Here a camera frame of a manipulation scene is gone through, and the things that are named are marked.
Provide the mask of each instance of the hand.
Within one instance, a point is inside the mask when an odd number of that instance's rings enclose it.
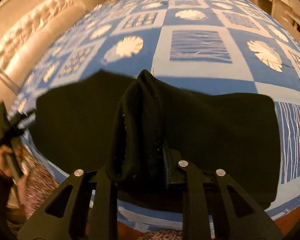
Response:
[[[7,162],[7,154],[12,154],[13,150],[3,145],[0,147],[0,171],[8,178],[12,177],[12,172]],[[23,160],[23,146],[18,146],[14,149],[14,153],[18,162]]]

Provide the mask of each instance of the silver screw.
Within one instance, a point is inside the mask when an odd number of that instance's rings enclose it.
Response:
[[[186,167],[186,166],[188,166],[189,163],[187,161],[179,161],[178,164],[181,167]]]
[[[224,176],[226,174],[226,172],[223,169],[218,169],[218,170],[216,170],[216,174],[218,176],[222,177],[222,176]]]
[[[76,170],[75,172],[74,172],[74,175],[75,176],[77,176],[77,177],[80,177],[80,176],[82,176],[83,175],[83,170]]]

